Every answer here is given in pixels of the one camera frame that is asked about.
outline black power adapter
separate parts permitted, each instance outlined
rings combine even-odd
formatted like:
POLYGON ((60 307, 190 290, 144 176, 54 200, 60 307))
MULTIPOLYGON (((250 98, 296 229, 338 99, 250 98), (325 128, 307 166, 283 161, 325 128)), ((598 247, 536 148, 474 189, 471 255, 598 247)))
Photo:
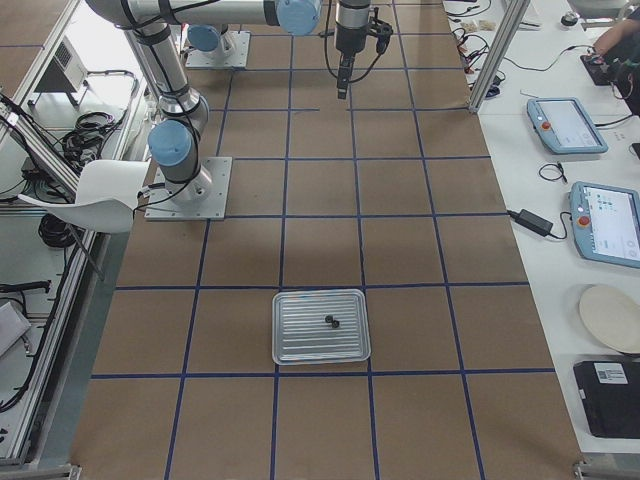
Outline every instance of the black power adapter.
POLYGON ((553 223, 539 217, 535 213, 531 213, 529 210, 520 210, 519 213, 513 210, 507 210, 507 213, 518 225, 522 225, 524 228, 537 233, 542 237, 546 237, 551 233, 553 223))

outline white mounting plate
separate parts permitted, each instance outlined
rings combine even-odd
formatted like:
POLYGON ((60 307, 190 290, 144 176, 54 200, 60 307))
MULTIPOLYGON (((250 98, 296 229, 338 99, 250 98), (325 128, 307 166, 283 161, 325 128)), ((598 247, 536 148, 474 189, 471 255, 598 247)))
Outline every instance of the white mounting plate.
POLYGON ((236 51, 228 57, 211 58, 200 50, 193 50, 187 55, 185 66, 193 70, 244 70, 249 58, 249 32, 228 32, 236 44, 236 51))
MULTIPOLYGON (((178 205, 173 200, 166 200, 158 205, 148 207, 144 217, 149 221, 182 221, 182 220, 223 220, 227 207, 229 180, 231 179, 231 157, 206 157, 202 160, 202 168, 211 174, 211 193, 202 201, 195 202, 191 209, 189 205, 178 205)), ((164 175, 158 168, 154 183, 164 182, 164 175)), ((167 191, 152 190, 149 203, 159 202, 168 197, 167 191)))

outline tablet screen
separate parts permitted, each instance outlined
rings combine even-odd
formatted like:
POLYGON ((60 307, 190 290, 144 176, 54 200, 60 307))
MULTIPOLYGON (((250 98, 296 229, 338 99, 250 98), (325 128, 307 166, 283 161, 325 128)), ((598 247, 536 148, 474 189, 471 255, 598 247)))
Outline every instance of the tablet screen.
POLYGON ((626 192, 584 187, 589 203, 593 251, 640 260, 640 226, 633 196, 626 192))
POLYGON ((554 100, 538 102, 562 147, 581 148, 600 145, 575 102, 554 100))

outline blue joint cap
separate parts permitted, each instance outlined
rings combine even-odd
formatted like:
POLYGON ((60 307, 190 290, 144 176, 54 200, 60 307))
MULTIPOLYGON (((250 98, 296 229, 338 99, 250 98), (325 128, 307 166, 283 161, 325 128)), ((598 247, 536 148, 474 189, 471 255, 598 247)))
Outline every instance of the blue joint cap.
POLYGON ((187 38, 201 52, 213 52, 220 45, 220 32, 211 25, 189 26, 187 38))
POLYGON ((291 35, 309 35, 318 25, 322 0, 280 0, 278 23, 291 35))
POLYGON ((175 120, 167 120, 151 130, 147 143, 158 165, 175 167, 191 152, 193 138, 189 129, 183 124, 175 120))

